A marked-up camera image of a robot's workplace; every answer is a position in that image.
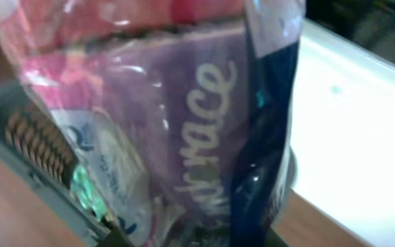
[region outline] pink packaging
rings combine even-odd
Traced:
[[[243,12],[243,0],[0,0],[0,40],[10,60],[63,45]]]

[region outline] purple package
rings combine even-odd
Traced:
[[[242,23],[49,54],[25,63],[23,77],[133,244],[162,241],[181,207],[204,226],[229,223],[248,134]]]

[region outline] white countertop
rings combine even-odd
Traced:
[[[395,66],[306,23],[294,89],[295,191],[395,247]]]

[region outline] wooden table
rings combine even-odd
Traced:
[[[0,83],[12,78],[0,51]],[[294,192],[276,229],[294,247],[365,246]],[[78,247],[83,243],[0,161],[0,247],[6,246]]]

